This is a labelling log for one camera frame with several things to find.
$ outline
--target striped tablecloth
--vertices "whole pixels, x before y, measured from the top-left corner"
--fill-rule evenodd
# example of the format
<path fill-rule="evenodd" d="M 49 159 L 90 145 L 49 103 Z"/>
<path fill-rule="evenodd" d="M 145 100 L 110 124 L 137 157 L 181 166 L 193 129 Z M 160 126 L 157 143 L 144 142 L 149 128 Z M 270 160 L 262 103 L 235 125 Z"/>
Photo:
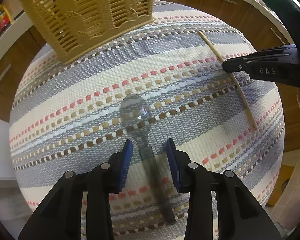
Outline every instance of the striped tablecloth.
<path fill-rule="evenodd" d="M 126 187 L 109 196 L 118 239 L 183 239 L 189 195 L 173 187 L 164 148 L 169 137 L 208 170 L 233 170 L 265 204 L 284 143 L 276 85 L 235 73 L 258 125 L 252 129 L 237 87 L 198 31 L 225 59 L 255 51 L 242 33 L 218 18 L 171 2 L 155 1 L 153 16 L 152 24 L 68 66 L 49 45 L 29 66 L 11 111 L 10 149 L 21 192 L 32 210 L 65 171 L 91 171 L 119 151 L 127 138 L 134 142 L 119 114 L 120 103 L 130 93 L 146 98 L 152 109 L 149 142 L 177 221 L 164 224 L 135 147 Z M 213 210 L 217 238 L 215 202 Z"/>

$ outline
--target silver rivet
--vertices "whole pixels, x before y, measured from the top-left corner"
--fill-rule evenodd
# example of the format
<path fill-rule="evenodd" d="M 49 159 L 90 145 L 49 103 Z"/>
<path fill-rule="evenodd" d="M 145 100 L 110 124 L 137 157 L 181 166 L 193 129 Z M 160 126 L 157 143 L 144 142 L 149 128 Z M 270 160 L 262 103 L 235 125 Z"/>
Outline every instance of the silver rivet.
<path fill-rule="evenodd" d="M 232 171 L 226 171 L 225 175 L 229 178 L 232 178 L 234 176 L 234 173 Z"/>
<path fill-rule="evenodd" d="M 196 168 L 198 167 L 197 163 L 194 163 L 194 162 L 190 162 L 190 163 L 188 164 L 188 166 L 189 166 L 189 168 L 191 168 L 191 169 L 196 169 Z"/>
<path fill-rule="evenodd" d="M 101 169 L 107 170 L 107 169 L 109 169 L 109 168 L 110 168 L 110 164 L 109 164 L 109 163 L 102 163 L 102 164 L 101 164 Z"/>
<path fill-rule="evenodd" d="M 66 173 L 65 173 L 65 177 L 66 178 L 71 178 L 72 176 L 73 176 L 73 171 L 67 171 Z"/>

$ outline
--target gray translucent spoon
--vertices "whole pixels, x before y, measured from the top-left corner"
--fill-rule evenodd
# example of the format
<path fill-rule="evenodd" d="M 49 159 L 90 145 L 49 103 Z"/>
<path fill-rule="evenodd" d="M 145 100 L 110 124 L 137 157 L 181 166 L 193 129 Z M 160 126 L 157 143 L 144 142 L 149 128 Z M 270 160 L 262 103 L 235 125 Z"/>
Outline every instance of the gray translucent spoon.
<path fill-rule="evenodd" d="M 120 117 L 122 125 L 131 134 L 137 143 L 143 167 L 152 185 L 151 190 L 163 219 L 167 225 L 176 222 L 168 196 L 161 180 L 159 168 L 154 158 L 152 147 L 148 142 L 148 134 L 151 129 L 152 112 L 148 103 L 139 95 L 127 95 L 120 106 Z"/>

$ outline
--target spoon handle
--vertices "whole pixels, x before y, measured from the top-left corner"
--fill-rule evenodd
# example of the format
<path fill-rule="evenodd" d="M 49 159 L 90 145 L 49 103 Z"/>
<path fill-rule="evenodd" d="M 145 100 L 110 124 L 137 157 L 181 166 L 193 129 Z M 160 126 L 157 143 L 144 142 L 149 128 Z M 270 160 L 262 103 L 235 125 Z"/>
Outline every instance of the spoon handle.
<path fill-rule="evenodd" d="M 163 187 L 162 179 L 159 172 L 159 167 L 154 157 L 154 153 L 151 146 L 145 146 L 140 148 L 139 153 L 141 155 L 142 160 L 144 161 L 144 169 L 148 178 L 150 179 L 150 183 L 152 185 L 152 192 L 154 197 L 156 198 L 157 203 L 159 204 L 159 208 L 163 219 L 167 225 L 173 225 L 176 222 L 174 217 L 172 207 L 169 202 L 169 197 L 165 194 L 165 190 Z"/>

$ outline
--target basket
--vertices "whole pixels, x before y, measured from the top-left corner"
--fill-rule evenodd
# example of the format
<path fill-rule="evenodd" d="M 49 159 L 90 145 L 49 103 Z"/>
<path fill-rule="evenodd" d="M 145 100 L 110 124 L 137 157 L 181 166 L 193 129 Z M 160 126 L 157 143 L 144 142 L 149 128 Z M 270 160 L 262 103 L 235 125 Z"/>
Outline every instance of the basket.
<path fill-rule="evenodd" d="M 152 22 L 154 0 L 21 0 L 38 31 L 69 64 Z"/>

